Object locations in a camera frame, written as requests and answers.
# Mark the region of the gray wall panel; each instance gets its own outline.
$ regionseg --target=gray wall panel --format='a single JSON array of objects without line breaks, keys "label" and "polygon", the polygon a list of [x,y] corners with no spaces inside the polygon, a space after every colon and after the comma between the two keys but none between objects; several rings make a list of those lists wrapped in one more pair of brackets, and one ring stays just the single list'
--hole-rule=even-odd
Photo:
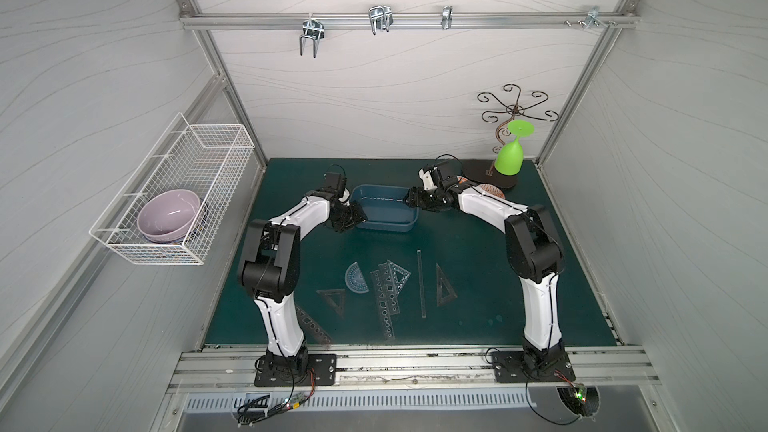
[{"label": "gray wall panel", "polygon": [[640,14],[544,174],[682,427],[764,430],[768,0],[642,0]]},{"label": "gray wall panel", "polygon": [[[493,158],[495,123],[482,103],[491,91],[507,104],[549,101],[530,110],[560,112],[598,32],[594,30],[330,31],[317,58],[299,55],[284,30],[214,32],[248,117],[268,157]],[[521,140],[536,156],[552,122],[532,120]]]},{"label": "gray wall panel", "polygon": [[[174,114],[211,78],[175,0],[0,0],[0,357]],[[221,97],[207,118],[235,122]],[[251,161],[205,266],[112,255],[0,430],[146,430],[253,197]]]},{"label": "gray wall panel", "polygon": [[210,78],[177,14],[174,0],[0,0],[0,358]]}]

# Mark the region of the purple bowl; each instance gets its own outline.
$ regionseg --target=purple bowl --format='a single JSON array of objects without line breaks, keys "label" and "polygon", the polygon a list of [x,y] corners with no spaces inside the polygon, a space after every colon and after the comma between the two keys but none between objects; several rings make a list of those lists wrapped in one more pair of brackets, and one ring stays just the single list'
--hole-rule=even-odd
[{"label": "purple bowl", "polygon": [[152,242],[175,242],[187,235],[198,210],[200,197],[196,193],[186,188],[169,190],[142,207],[137,226]]}]

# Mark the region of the metal hook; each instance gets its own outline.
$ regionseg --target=metal hook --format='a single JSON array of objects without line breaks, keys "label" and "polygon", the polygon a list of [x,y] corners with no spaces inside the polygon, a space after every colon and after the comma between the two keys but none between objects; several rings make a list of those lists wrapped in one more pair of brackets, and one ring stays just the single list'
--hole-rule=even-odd
[{"label": "metal hook", "polygon": [[320,22],[309,19],[301,25],[301,37],[299,37],[299,55],[304,55],[304,45],[307,39],[312,40],[312,57],[317,58],[317,48],[320,47],[320,39],[326,36],[326,28]]},{"label": "metal hook", "polygon": [[371,21],[373,35],[376,35],[376,29],[389,32],[389,26],[394,22],[392,9],[386,5],[378,5],[368,9],[368,18]]},{"label": "metal hook", "polygon": [[442,29],[448,30],[451,28],[451,21],[453,20],[453,7],[446,5],[442,8]]}]

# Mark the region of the dark green table mat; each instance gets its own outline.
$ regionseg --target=dark green table mat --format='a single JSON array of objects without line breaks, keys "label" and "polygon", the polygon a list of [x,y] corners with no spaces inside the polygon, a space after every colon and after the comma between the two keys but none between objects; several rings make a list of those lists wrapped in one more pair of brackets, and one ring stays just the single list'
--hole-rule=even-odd
[{"label": "dark green table mat", "polygon": [[[273,158],[266,168],[250,219],[283,214],[322,183],[333,164],[346,170],[350,191],[361,184],[417,186],[418,170],[428,160]],[[458,163],[452,161],[458,171]],[[531,161],[525,161],[519,183],[507,199],[543,204],[552,212],[565,249],[565,272],[558,285],[560,328],[566,345],[610,346],[616,342],[581,271],[571,244]],[[422,319],[416,250],[422,251],[427,318]],[[238,251],[234,264],[240,259]],[[317,226],[301,242],[301,276],[296,303],[331,336],[334,344],[384,344],[372,292],[346,291],[344,318],[316,291],[346,288],[344,273],[353,262],[371,287],[369,272],[391,260],[411,273],[394,315],[396,340],[390,344],[520,344],[525,315],[520,279],[507,263],[504,235],[480,218],[459,211],[420,211],[408,233],[353,229],[343,234]],[[458,298],[436,306],[436,263]],[[264,322],[255,303],[230,270],[207,344],[265,344]],[[311,335],[307,341],[315,343]]]}]

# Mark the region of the black wire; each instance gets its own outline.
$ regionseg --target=black wire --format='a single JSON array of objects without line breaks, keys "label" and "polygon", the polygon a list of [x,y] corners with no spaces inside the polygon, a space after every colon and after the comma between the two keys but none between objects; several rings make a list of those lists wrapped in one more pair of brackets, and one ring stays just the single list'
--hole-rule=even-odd
[{"label": "black wire", "polygon": [[531,405],[531,399],[529,399],[529,398],[528,398],[528,382],[529,382],[530,380],[531,380],[531,378],[528,376],[528,374],[526,374],[526,375],[525,375],[525,401],[526,401],[526,402],[528,402],[528,406],[531,408],[531,410],[533,411],[533,413],[534,413],[534,414],[536,414],[536,415],[537,415],[537,416],[539,416],[540,418],[543,418],[544,420],[546,420],[546,421],[547,421],[547,422],[549,422],[550,424],[554,424],[554,425],[571,425],[571,424],[572,424],[573,422],[575,422],[576,420],[579,420],[579,419],[581,419],[581,415],[577,415],[577,416],[576,416],[576,417],[575,417],[573,420],[571,420],[570,422],[555,422],[554,420],[550,420],[550,419],[548,419],[548,418],[544,417],[543,415],[541,415],[539,412],[537,412],[537,411],[536,411],[536,409],[535,409],[535,408],[533,408],[533,406]]},{"label": "black wire", "polygon": [[452,158],[454,158],[455,160],[458,160],[458,163],[459,163],[459,164],[462,166],[462,168],[461,168],[461,169],[459,169],[459,171],[458,171],[458,174],[459,174],[461,177],[464,177],[464,162],[462,162],[461,160],[459,160],[459,158],[458,158],[458,157],[456,157],[456,156],[454,156],[453,154],[442,154],[441,156],[437,156],[437,158],[435,158],[435,164],[437,163],[437,161],[438,161],[438,160],[440,160],[440,158],[441,158],[441,157],[452,157]]},{"label": "black wire", "polygon": [[489,347],[485,350],[485,353],[482,355],[482,360],[485,360],[485,363],[488,365],[495,365],[493,362],[488,360],[488,352],[491,350],[496,350],[497,352],[501,352],[501,350],[498,350],[496,347]]},{"label": "black wire", "polygon": [[552,277],[549,279],[549,284],[547,284],[547,289],[549,290],[549,339],[547,340],[547,350],[552,346],[552,331],[554,330],[554,304],[552,303],[552,281],[554,278],[556,278],[557,274],[552,274]]},{"label": "black wire", "polygon": [[[279,228],[279,227],[282,227],[282,226],[283,226],[283,223],[284,223],[286,220],[288,220],[288,217],[287,217],[287,216],[283,217],[283,220],[282,220],[282,221],[280,221],[280,224],[279,224],[277,227],[278,227],[278,228]],[[258,280],[258,281],[256,281],[256,285],[254,286],[254,290],[259,290],[259,284],[261,284],[261,279],[263,279],[263,278],[264,278],[264,274],[266,274],[266,270],[267,270],[267,268],[268,268],[269,266],[270,266],[270,264],[269,264],[269,263],[267,263],[267,264],[264,264],[264,270],[262,271],[262,273],[261,273],[261,276],[259,276],[259,280]]]},{"label": "black wire", "polygon": [[342,172],[342,174],[344,174],[344,177],[346,177],[346,170],[344,170],[344,168],[343,168],[343,167],[341,167],[339,164],[331,164],[330,166],[328,166],[328,168],[326,168],[326,172],[328,172],[329,170],[331,170],[331,167],[333,167],[333,166],[336,166],[336,167],[340,168],[340,169],[341,169],[341,172]]},{"label": "black wire", "polygon": [[[493,194],[488,194],[488,193],[486,193],[486,192],[481,192],[481,191],[477,190],[477,189],[476,189],[474,186],[472,186],[471,188],[474,188],[474,189],[475,189],[475,191],[476,191],[476,192],[478,192],[478,193],[479,193],[480,195],[482,195],[482,196],[486,196],[486,197],[492,198],[492,199],[493,199],[493,200],[495,200],[496,202],[498,202],[498,203],[500,203],[500,204],[504,204],[505,206],[510,206],[510,205],[507,203],[508,201],[507,201],[507,202],[504,202],[503,200],[499,199],[498,197],[494,196]],[[548,233],[547,231],[545,231],[545,230],[544,230],[544,228],[543,228],[542,226],[540,226],[539,224],[537,224],[537,223],[536,223],[536,221],[535,221],[535,220],[533,220],[533,218],[531,218],[531,217],[527,216],[527,215],[525,214],[525,210],[523,210],[523,209],[521,209],[521,208],[517,208],[517,207],[512,207],[512,208],[513,208],[514,210],[516,210],[516,211],[520,212],[520,213],[522,214],[522,216],[523,216],[523,217],[527,218],[527,219],[528,219],[528,220],[531,222],[531,224],[533,224],[533,225],[534,225],[534,226],[535,226],[537,229],[539,229],[540,231],[542,231],[542,232],[543,232],[543,234],[544,234],[544,235],[546,235],[546,236],[549,238],[549,240],[551,240],[551,241],[552,241],[552,243],[553,243],[553,244],[557,245],[557,247],[558,247],[558,250],[560,251],[560,257],[561,257],[561,258],[565,258],[565,252],[563,251],[563,248],[560,246],[560,244],[558,243],[558,241],[554,240],[554,238],[553,238],[551,235],[549,235],[549,233]]]},{"label": "black wire", "polygon": [[[275,327],[274,325],[272,325],[272,313],[270,312],[270,306],[261,298],[256,297],[254,300],[261,302],[266,307],[266,316],[270,320],[270,329],[272,329],[272,336],[275,338],[275,345],[277,346],[277,350],[280,352],[280,355],[283,356],[283,360],[287,362],[288,358],[283,353],[283,348],[280,346],[280,342],[277,341],[277,334],[275,333]],[[296,388],[296,377],[293,375],[293,368],[290,366],[290,364],[288,365],[288,371],[290,372],[291,386],[290,386],[290,394],[288,395],[287,403],[290,404],[290,399],[293,397],[293,390]],[[285,408],[285,405],[286,404],[280,404],[280,406],[276,405],[275,407],[272,407],[272,410],[271,410],[273,411],[272,415],[267,414],[267,416],[263,418],[256,419],[255,422],[259,422],[261,420],[273,417],[274,415],[282,414],[283,412],[288,411],[289,409]]]}]

